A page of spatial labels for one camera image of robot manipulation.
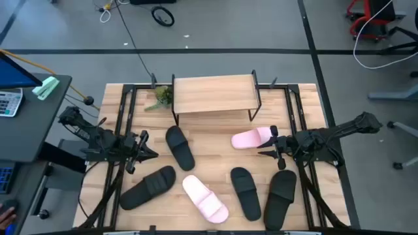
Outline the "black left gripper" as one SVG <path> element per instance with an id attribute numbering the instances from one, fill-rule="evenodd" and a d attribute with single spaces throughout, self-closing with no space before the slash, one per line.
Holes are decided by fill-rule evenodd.
<path id="1" fill-rule="evenodd" d="M 157 152 L 145 145 L 148 139 L 149 134 L 147 131 L 142 131 L 140 134 L 128 132 L 125 135 L 122 144 L 122 153 L 123 158 L 125 159 L 125 170 L 129 174 L 135 172 L 135 162 L 137 159 L 139 161 L 147 161 L 159 156 Z"/>

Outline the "pink slide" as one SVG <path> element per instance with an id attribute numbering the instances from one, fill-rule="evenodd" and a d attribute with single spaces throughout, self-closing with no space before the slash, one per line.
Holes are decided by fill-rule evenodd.
<path id="1" fill-rule="evenodd" d="M 207 221 L 220 224 L 228 219 L 229 211 L 226 205 L 196 176 L 186 176 L 182 181 L 182 187 Z"/>
<path id="2" fill-rule="evenodd" d="M 256 148 L 268 142 L 271 136 L 269 127 L 257 127 L 246 132 L 235 134 L 231 138 L 231 144 L 235 149 Z"/>

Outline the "black slide with plain strap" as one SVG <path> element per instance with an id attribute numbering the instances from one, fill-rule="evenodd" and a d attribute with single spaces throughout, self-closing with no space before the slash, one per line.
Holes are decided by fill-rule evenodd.
<path id="1" fill-rule="evenodd" d="M 265 204 L 263 221 L 267 230 L 281 230 L 287 210 L 295 199 L 297 175 L 280 170 L 273 175 Z"/>
<path id="2" fill-rule="evenodd" d="M 192 170 L 195 167 L 195 160 L 181 128 L 177 125 L 171 126 L 166 132 L 165 139 L 179 167 L 184 171 Z"/>

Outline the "black slide with ribbed strap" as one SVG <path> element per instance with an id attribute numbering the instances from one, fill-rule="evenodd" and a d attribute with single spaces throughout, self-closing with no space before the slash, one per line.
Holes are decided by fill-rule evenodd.
<path id="1" fill-rule="evenodd" d="M 231 182 L 245 218 L 248 221 L 260 219 L 261 207 L 251 173 L 245 168 L 235 167 L 231 170 Z"/>
<path id="2" fill-rule="evenodd" d="M 176 172 L 172 166 L 164 166 L 143 177 L 143 179 L 120 196 L 120 206 L 124 210 L 133 210 L 151 199 L 166 193 L 176 181 Z"/>

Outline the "wooden shelf with black legs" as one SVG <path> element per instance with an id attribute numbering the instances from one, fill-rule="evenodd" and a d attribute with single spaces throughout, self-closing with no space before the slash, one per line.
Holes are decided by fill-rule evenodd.
<path id="1" fill-rule="evenodd" d="M 172 75 L 171 112 L 181 114 L 246 110 L 253 121 L 262 107 L 256 71 L 249 74 L 177 78 Z"/>

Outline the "small green succulent plant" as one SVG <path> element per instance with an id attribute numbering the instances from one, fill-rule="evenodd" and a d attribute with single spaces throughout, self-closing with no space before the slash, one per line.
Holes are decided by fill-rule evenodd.
<path id="1" fill-rule="evenodd" d="M 171 107 L 173 100 L 173 92 L 169 86 L 159 86 L 156 87 L 154 90 L 155 98 L 157 102 L 152 106 L 145 108 L 145 111 L 151 111 L 158 108 L 169 108 Z"/>

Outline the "dark grey side desk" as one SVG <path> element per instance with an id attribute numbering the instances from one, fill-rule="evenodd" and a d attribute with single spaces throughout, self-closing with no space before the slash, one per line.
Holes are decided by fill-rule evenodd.
<path id="1" fill-rule="evenodd" d="M 0 161 L 30 163 L 37 158 L 72 81 L 69 75 L 55 77 L 59 84 L 43 101 L 24 88 L 17 114 L 0 117 Z"/>

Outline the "mint green stapler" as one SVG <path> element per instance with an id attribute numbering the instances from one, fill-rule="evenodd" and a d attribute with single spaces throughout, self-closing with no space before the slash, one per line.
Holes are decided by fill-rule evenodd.
<path id="1" fill-rule="evenodd" d="M 42 85 L 40 87 L 35 87 L 32 90 L 32 93 L 36 95 L 39 100 L 44 101 L 49 96 L 49 94 L 53 92 L 58 84 L 59 80 L 53 76 L 50 76 L 42 81 Z"/>

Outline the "black lower desk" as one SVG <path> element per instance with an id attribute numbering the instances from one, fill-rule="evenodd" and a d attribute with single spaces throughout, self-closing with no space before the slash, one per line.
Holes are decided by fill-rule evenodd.
<path id="1" fill-rule="evenodd" d="M 19 206 L 14 222 L 1 235 L 19 235 L 27 217 L 37 216 L 48 192 L 46 183 L 53 172 L 54 168 L 48 162 L 15 164 L 12 188 L 9 194 L 0 194 L 0 205 L 16 199 Z"/>

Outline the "grey desk foot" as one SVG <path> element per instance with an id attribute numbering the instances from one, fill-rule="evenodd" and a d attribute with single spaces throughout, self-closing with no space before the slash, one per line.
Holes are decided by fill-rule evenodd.
<path id="1" fill-rule="evenodd" d="M 375 100 L 418 101 L 418 84 L 404 91 L 369 93 L 368 98 Z"/>

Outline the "black box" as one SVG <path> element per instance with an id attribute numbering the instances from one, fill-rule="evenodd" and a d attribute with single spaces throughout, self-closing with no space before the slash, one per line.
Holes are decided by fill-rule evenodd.
<path id="1" fill-rule="evenodd" d="M 132 5 L 173 4 L 177 0 L 129 0 Z"/>

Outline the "computer monitor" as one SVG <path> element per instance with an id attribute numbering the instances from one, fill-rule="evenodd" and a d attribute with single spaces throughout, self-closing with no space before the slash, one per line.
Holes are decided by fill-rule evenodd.
<path id="1" fill-rule="evenodd" d="M 0 89 L 39 87 L 42 82 L 0 52 Z"/>

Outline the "red and black stool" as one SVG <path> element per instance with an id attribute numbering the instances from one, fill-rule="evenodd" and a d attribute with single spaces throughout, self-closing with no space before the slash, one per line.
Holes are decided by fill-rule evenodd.
<path id="1" fill-rule="evenodd" d="M 351 21 L 349 32 L 353 40 L 379 42 L 387 38 L 391 22 L 405 17 L 405 12 L 394 9 L 393 0 L 352 0 L 346 10 L 346 18 Z"/>

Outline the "black office chair base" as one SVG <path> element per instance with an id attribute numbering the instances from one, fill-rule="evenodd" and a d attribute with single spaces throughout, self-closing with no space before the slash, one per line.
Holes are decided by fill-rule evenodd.
<path id="1" fill-rule="evenodd" d="M 386 49 L 382 49 L 380 51 L 380 55 L 392 54 L 395 50 L 399 50 L 402 48 L 411 48 L 411 47 L 413 47 L 413 50 L 411 50 L 410 52 L 413 54 L 417 53 L 418 52 L 418 8 L 415 11 L 415 27 L 417 29 L 417 33 L 413 33 L 399 26 L 395 26 L 392 29 L 390 29 L 389 34 L 388 34 L 389 37 L 393 36 L 395 33 L 402 33 L 405 36 L 411 38 L 413 41 L 405 43 L 405 44 L 399 44 L 397 46 L 390 46 Z"/>

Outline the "black metal table frame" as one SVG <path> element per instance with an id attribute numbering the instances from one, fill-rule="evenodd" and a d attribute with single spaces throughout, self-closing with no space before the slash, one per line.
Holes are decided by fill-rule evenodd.
<path id="1" fill-rule="evenodd" d="M 182 181 L 187 172 L 182 170 L 165 140 L 169 127 L 176 125 L 171 108 L 151 111 L 144 109 L 156 102 L 155 94 L 147 84 L 107 84 L 99 119 L 105 129 L 124 134 L 128 131 L 140 134 L 147 131 L 147 145 L 159 156 L 138 163 L 133 174 L 124 174 L 121 188 L 126 191 L 144 176 L 170 165 L 176 171 L 176 181 L 167 193 L 125 211 L 111 198 L 103 210 L 100 224 L 114 225 L 118 230 L 262 230 L 261 220 L 248 221 L 242 212 L 233 189 L 230 172 L 236 166 L 250 171 L 261 203 L 265 203 L 268 184 L 278 171 L 277 162 L 259 149 L 235 149 L 231 144 L 234 134 L 257 127 L 277 126 L 282 135 L 291 134 L 291 127 L 301 129 L 300 116 L 304 116 L 308 128 L 326 125 L 322 105 L 315 84 L 300 84 L 299 94 L 294 95 L 280 82 L 275 89 L 259 84 L 262 107 L 253 121 L 246 110 L 181 114 L 178 125 L 189 142 L 195 159 L 191 174 L 215 192 L 229 210 L 228 219 L 221 224 L 208 222 L 186 195 Z"/>

